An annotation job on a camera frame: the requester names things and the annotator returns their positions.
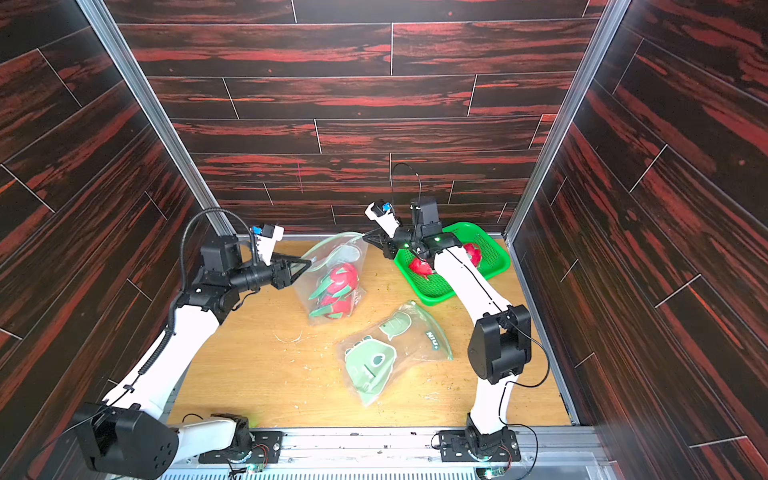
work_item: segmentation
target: plastic bag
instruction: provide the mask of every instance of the plastic bag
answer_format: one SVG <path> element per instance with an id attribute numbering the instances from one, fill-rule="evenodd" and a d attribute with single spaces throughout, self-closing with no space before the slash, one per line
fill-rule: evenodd
<path id="1" fill-rule="evenodd" d="M 357 232 L 339 233 L 312 247 L 302 258 L 312 266 L 293 284 L 310 325 L 352 315 L 366 294 L 360 286 L 368 244 Z"/>
<path id="2" fill-rule="evenodd" d="M 440 324 L 412 300 L 382 322 L 344 339 L 336 346 L 336 355 L 345 383 L 364 406 L 411 366 L 453 360 Z"/>

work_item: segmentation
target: green plastic basket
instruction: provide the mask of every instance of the green plastic basket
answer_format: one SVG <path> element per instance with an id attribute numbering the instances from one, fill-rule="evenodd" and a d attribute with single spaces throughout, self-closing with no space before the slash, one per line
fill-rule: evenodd
<path id="1" fill-rule="evenodd" d="M 462 243 L 474 243 L 480 247 L 482 260 L 478 265 L 478 271 L 486 279 L 493 278 L 509 268 L 509 254 L 474 223 L 458 222 L 442 229 L 442 231 L 453 232 Z M 395 257 L 395 265 L 411 284 L 411 288 L 422 303 L 426 306 L 434 306 L 440 302 L 445 302 L 456 294 L 448 282 L 437 273 L 430 275 L 429 280 L 413 273 L 413 270 L 409 268 L 413 257 L 413 253 L 410 251 L 400 250 Z"/>

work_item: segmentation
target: wooden wall panel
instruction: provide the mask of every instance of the wooden wall panel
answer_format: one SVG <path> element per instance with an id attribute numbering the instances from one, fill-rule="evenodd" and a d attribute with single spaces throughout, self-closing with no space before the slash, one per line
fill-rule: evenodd
<path id="1" fill-rule="evenodd" d="M 763 2 L 643 0 L 627 26 L 698 68 L 768 101 Z"/>
<path id="2" fill-rule="evenodd" d="M 669 149 L 632 196 L 768 343 L 768 229 Z"/>
<path id="3" fill-rule="evenodd" d="M 707 383 L 756 445 L 768 450 L 768 349 L 704 278 L 659 307 Z"/>
<path id="4" fill-rule="evenodd" d="M 616 97 L 758 220 L 768 222 L 768 105 L 645 41 Z"/>
<path id="5" fill-rule="evenodd" d="M 392 154 L 392 179 L 413 181 L 406 163 L 422 180 L 501 180 L 529 178 L 539 150 L 450 152 L 444 154 Z"/>
<path id="6" fill-rule="evenodd" d="M 206 180 L 301 183 L 389 180 L 387 154 L 193 154 L 192 158 Z"/>
<path id="7" fill-rule="evenodd" d="M 584 0 L 293 0 L 296 19 L 305 23 L 463 22 L 471 20 L 530 20 L 576 18 Z"/>
<path id="8" fill-rule="evenodd" d="M 149 77 L 170 118 L 237 118 L 223 78 Z"/>
<path id="9" fill-rule="evenodd" d="M 616 254 L 631 270 L 651 305 L 657 305 L 698 273 L 571 127 L 558 152 L 569 178 Z"/>
<path id="10" fill-rule="evenodd" d="M 597 22 L 394 24 L 393 74 L 574 71 Z"/>
<path id="11" fill-rule="evenodd" d="M 312 121 L 173 120 L 189 152 L 205 154 L 318 154 Z"/>
<path id="12" fill-rule="evenodd" d="M 388 75 L 391 30 L 390 24 L 121 26 L 145 74 L 185 77 Z"/>
<path id="13" fill-rule="evenodd" d="M 627 190 L 634 188 L 665 145 L 596 81 L 574 123 Z"/>
<path id="14" fill-rule="evenodd" d="M 53 212 L 24 184 L 0 168 L 0 265 L 10 257 Z"/>
<path id="15" fill-rule="evenodd" d="M 117 23 L 293 23 L 290 0 L 106 0 Z"/>
<path id="16" fill-rule="evenodd" d="M 5 166 L 57 210 L 146 125 L 144 112 L 121 82 Z"/>
<path id="17" fill-rule="evenodd" d="M 469 116 L 556 114 L 574 72 L 478 75 Z"/>
<path id="18" fill-rule="evenodd" d="M 594 349 L 574 401 L 627 480 L 766 476 L 767 18 L 632 2 L 514 240 L 561 365 Z"/>
<path id="19" fill-rule="evenodd" d="M 500 180 L 486 184 L 493 190 L 456 191 L 461 202 L 507 204 L 483 224 L 498 231 L 525 185 L 507 180 L 529 177 L 597 25 L 604 2 L 592 3 L 108 0 L 108 7 L 204 178 L 220 200 L 240 202 L 239 213 L 253 218 L 242 202 L 359 205 L 380 195 L 391 161 L 408 161 L 428 182 Z M 358 184 L 318 190 L 333 182 Z M 499 190 L 505 185 L 512 190 Z M 437 192 L 444 204 L 450 190 Z M 336 228 L 307 222 L 317 228 L 284 225 L 301 233 Z"/>
<path id="20" fill-rule="evenodd" d="M 122 80 L 91 27 L 48 44 L 40 52 L 80 105 L 91 103 Z"/>
<path id="21" fill-rule="evenodd" d="M 525 149 L 538 117 L 317 121 L 326 153 L 440 152 Z"/>
<path id="22" fill-rule="evenodd" d="M 0 36 L 5 39 L 0 43 L 0 63 L 88 27 L 88 20 L 72 5 L 68 0 L 0 4 Z"/>
<path id="23" fill-rule="evenodd" d="M 168 276 L 142 261 L 190 191 L 74 0 L 0 18 L 0 477 L 98 480 L 74 437 L 35 455 L 101 398 L 151 306 L 128 277 Z"/>
<path id="24" fill-rule="evenodd" d="M 0 162 L 13 157 L 78 108 L 78 102 L 39 50 L 0 65 Z"/>
<path id="25" fill-rule="evenodd" d="M 228 78 L 240 118 L 467 116 L 475 78 Z"/>

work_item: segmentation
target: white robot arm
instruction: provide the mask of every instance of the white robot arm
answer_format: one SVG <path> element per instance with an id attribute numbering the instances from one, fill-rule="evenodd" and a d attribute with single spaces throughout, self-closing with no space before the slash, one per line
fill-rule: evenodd
<path id="1" fill-rule="evenodd" d="M 231 214 L 216 207 L 193 217 L 182 237 L 182 259 L 190 228 L 209 211 Z M 181 265 L 182 288 L 171 302 L 166 329 L 100 404 L 86 403 L 74 414 L 74 430 L 91 470 L 157 478 L 175 461 L 201 453 L 221 451 L 224 458 L 235 462 L 241 460 L 238 455 L 250 454 L 255 445 L 244 417 L 214 414 L 181 425 L 158 421 L 179 378 L 229 312 L 237 308 L 240 294 L 258 292 L 268 284 L 278 289 L 290 286 L 311 264 L 273 253 L 275 243 L 283 238 L 282 227 L 253 227 L 249 236 L 252 260 L 245 263 L 240 241 L 232 235 L 210 239 L 200 248 L 203 266 L 189 286 Z"/>
<path id="2" fill-rule="evenodd" d="M 483 278 L 455 235 L 442 231 L 433 198 L 411 202 L 411 211 L 413 227 L 406 228 L 391 204 L 383 200 L 370 204 L 366 216 L 380 229 L 363 238 L 382 249 L 386 258 L 394 259 L 398 250 L 407 249 L 429 262 L 467 309 L 475 327 L 468 356 L 478 374 L 478 389 L 465 437 L 469 452 L 485 460 L 505 440 L 510 442 L 506 412 L 512 386 L 531 360 L 531 317 L 524 306 L 512 306 Z"/>

